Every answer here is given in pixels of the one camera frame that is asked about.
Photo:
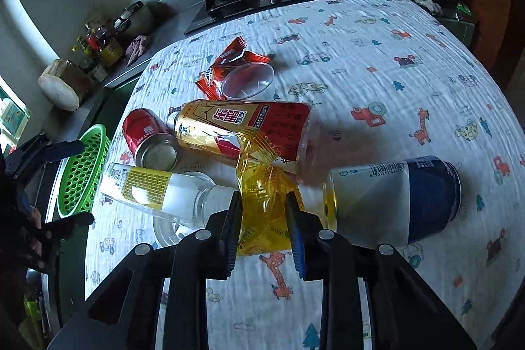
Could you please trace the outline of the person's left hand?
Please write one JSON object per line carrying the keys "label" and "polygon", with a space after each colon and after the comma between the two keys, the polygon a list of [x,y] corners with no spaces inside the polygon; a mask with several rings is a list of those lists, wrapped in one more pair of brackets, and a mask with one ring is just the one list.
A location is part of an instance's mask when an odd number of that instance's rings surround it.
{"label": "person's left hand", "polygon": [[[41,230],[42,229],[42,217],[37,208],[35,206],[30,205],[30,214],[28,216],[29,222],[34,226],[34,229]],[[23,248],[22,257],[26,259],[32,258],[35,254],[37,254],[39,257],[42,256],[43,253],[43,245],[42,242],[39,239],[36,239],[33,233],[29,233],[26,235],[23,239]]]}

